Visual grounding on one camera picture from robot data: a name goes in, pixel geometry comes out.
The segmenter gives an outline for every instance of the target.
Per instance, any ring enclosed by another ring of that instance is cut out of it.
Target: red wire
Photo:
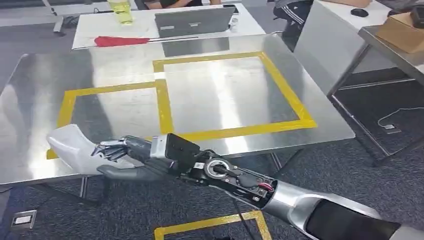
[[[273,186],[271,186],[270,184],[268,184],[268,183],[266,183],[266,182],[261,182],[261,183],[259,183],[259,184],[258,184],[258,186],[259,186],[260,188],[266,189],[266,190],[268,190],[268,191],[270,191],[270,192],[274,192],[274,188],[273,188]]]

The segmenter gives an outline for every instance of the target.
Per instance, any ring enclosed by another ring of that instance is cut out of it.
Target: white desk
[[[362,27],[381,25],[390,8],[372,1],[365,10],[367,17],[351,15],[353,6],[315,0],[299,37],[294,55],[327,94],[365,47],[358,36]],[[395,67],[393,63],[371,49],[355,72],[367,72]]]
[[[236,28],[228,29],[222,32],[213,32],[205,34],[197,34],[194,39],[209,39],[234,37],[245,35],[265,34],[262,27],[250,15],[248,10],[241,3],[235,6],[239,11],[239,15],[233,17],[238,18]],[[94,39],[98,36],[123,37],[123,38],[159,38],[158,28],[155,23],[155,14],[181,12],[194,9],[211,9],[222,8],[221,5],[194,6],[155,10],[139,10],[132,11],[131,15],[134,22],[128,25],[122,25],[116,20],[114,13],[98,13],[87,14],[79,17],[78,27],[76,28],[75,38],[73,40],[72,49],[92,48],[96,44]]]

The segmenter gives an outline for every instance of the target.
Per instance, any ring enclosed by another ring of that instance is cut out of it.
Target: laptop
[[[224,32],[235,10],[221,7],[156,13],[155,22],[160,38]]]

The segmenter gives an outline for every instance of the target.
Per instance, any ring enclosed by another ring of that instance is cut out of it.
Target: yellow tape
[[[260,51],[253,51],[253,52],[232,53],[232,54],[225,54],[225,55],[194,56],[194,57],[185,57],[185,58],[155,60],[153,61],[153,71],[155,73],[164,72],[165,71],[164,66],[169,64],[185,64],[185,63],[205,62],[205,61],[215,61],[215,60],[225,60],[225,59],[242,59],[242,58],[258,57],[260,53],[261,53]]]
[[[71,123],[72,112],[74,111],[75,101],[77,100],[78,96],[113,93],[118,91],[128,91],[136,89],[148,89],[154,88],[155,86],[155,82],[138,82],[115,86],[90,87],[65,91],[63,95],[62,105],[60,106],[59,115],[57,117],[56,126],[57,128],[60,128]],[[52,149],[49,149],[46,152],[46,158],[57,159],[58,155]]]
[[[294,120],[267,123],[253,126],[242,126],[237,128],[226,128],[220,130],[198,131],[178,134],[189,141],[203,141],[208,139],[222,139],[253,134],[277,133],[289,130],[314,128],[316,124],[311,121]]]
[[[297,114],[299,119],[305,120],[305,123],[306,121],[313,122],[314,120],[312,119],[311,115],[308,113],[307,109],[303,106],[298,96],[296,96],[296,93],[289,86],[286,79],[284,79],[283,75],[280,73],[271,59],[269,59],[269,57],[264,52],[259,53],[258,57],[262,60],[266,70],[271,75],[272,79],[277,84],[279,90],[287,99],[288,103],[290,104],[293,111]]]
[[[153,61],[153,71],[155,73],[163,73],[165,72],[165,65],[169,64],[182,64],[226,59],[241,59],[250,57],[258,57],[262,61],[263,65],[265,66],[265,69],[271,75],[272,79],[275,81],[276,85],[280,89],[282,95],[287,99],[290,107],[293,109],[299,119],[293,121],[267,123],[229,129],[218,129],[202,132],[186,132],[179,134],[180,136],[190,141],[202,141],[209,139],[221,139],[236,136],[247,136],[253,134],[276,133],[282,131],[317,127],[317,124],[315,123],[311,115],[308,113],[307,109],[303,106],[302,102],[296,96],[295,92],[293,92],[293,90],[290,88],[283,75],[280,73],[278,68],[264,52],[256,51],[225,55],[196,56],[155,60]],[[146,88],[156,88],[157,107],[159,113],[161,134],[172,133],[174,131],[174,126],[172,120],[172,111],[168,94],[168,87],[166,80],[162,78],[156,79],[155,82],[139,82],[66,91],[63,97],[62,105],[60,107],[59,116],[57,119],[57,127],[60,128],[71,123],[72,112],[74,110],[75,101],[78,96]],[[47,159],[53,158],[57,158],[56,154],[51,150],[47,151]]]
[[[168,95],[167,81],[165,79],[157,79],[156,83],[156,97],[157,108],[159,111],[160,133],[168,134],[174,131],[170,97]]]
[[[196,56],[196,57],[186,57],[186,58],[155,60],[153,61],[153,70],[155,73],[161,73],[165,71],[165,65],[170,65],[170,64],[183,64],[183,63],[192,63],[192,62],[240,59],[240,58],[250,58],[250,57],[258,57],[262,61],[263,65],[265,66],[265,69],[271,75],[275,84],[280,89],[282,95],[287,99],[288,104],[296,113],[299,120],[259,124],[259,125],[253,125],[253,126],[243,126],[243,127],[237,127],[237,128],[218,129],[218,130],[210,130],[210,131],[178,133],[178,135],[180,135],[181,137],[189,141],[203,141],[203,140],[209,140],[209,139],[231,138],[231,137],[237,137],[237,136],[276,133],[276,132],[282,132],[282,131],[317,127],[317,124],[312,119],[307,109],[303,106],[298,96],[296,96],[295,92],[293,92],[293,90],[290,88],[289,84],[284,79],[283,75],[280,73],[278,68],[274,65],[274,63],[270,60],[270,58],[264,52],[255,51],[255,52],[244,52],[244,53],[234,53],[234,54],[214,55],[214,56]],[[164,113],[166,113],[165,115],[160,116],[161,117],[160,118],[161,133],[162,134],[171,133],[172,132],[171,130],[173,130],[173,126],[172,126],[172,117],[171,117],[172,113],[171,113],[169,97],[167,102],[166,102],[165,96],[161,97],[160,102],[162,104],[159,106],[159,112],[163,110]]]
[[[245,212],[245,213],[242,213],[242,216],[245,220],[251,220],[251,219],[256,220],[260,235],[262,236],[263,240],[272,239],[270,231],[268,230],[267,223],[265,222],[264,215],[262,215],[261,211]],[[165,235],[167,234],[182,233],[182,232],[187,232],[187,231],[192,231],[197,229],[203,229],[203,228],[209,228],[213,226],[240,222],[240,221],[241,219],[239,215],[234,214],[230,216],[216,217],[216,218],[211,218],[207,220],[184,223],[180,225],[158,227],[154,230],[154,239],[164,240]]]

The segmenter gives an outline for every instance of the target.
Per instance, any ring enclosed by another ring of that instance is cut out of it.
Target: floor
[[[272,8],[270,3],[268,6],[248,9],[267,33],[282,30],[285,24],[283,20],[272,20]],[[52,35],[52,27],[43,24],[0,28],[0,89],[22,54],[70,50],[74,32],[67,30],[67,35],[59,38]],[[399,107],[424,106],[424,101],[416,101],[423,91],[418,83],[408,82],[344,90],[339,93],[339,97],[393,151],[424,133],[424,110],[403,111],[387,120],[399,127],[402,133],[387,135],[376,125],[376,121]],[[367,101],[360,101],[357,96]],[[375,107],[368,106],[369,98],[376,102]],[[354,130],[360,140],[365,139],[356,128]],[[373,153],[377,153],[369,142],[364,143]],[[279,153],[279,156],[287,159],[292,154],[284,152]],[[357,140],[328,143],[308,148],[279,179],[300,187],[351,198],[375,208],[387,220],[424,230],[423,154],[424,150],[419,149],[383,167],[372,168],[372,157]],[[263,174],[274,173],[272,162],[265,155],[233,159],[232,162]],[[77,193],[79,182],[64,181],[55,186]],[[224,193],[172,179],[154,183],[112,181],[108,186],[102,177],[93,177],[89,186],[88,197],[102,200],[101,206],[86,207],[69,203],[28,187],[17,187],[0,194],[0,213],[4,212],[0,238],[144,240],[152,239],[154,229],[159,226],[236,213]],[[244,204],[240,204],[240,207],[242,212],[251,210]],[[8,234],[10,216],[31,209],[38,209],[34,229],[21,234]],[[264,217],[272,239],[306,239],[282,221],[266,213]],[[260,239],[255,221],[248,220],[247,223],[253,229],[256,239]],[[225,236],[236,240],[248,239],[239,222],[171,234],[166,239],[212,240]]]

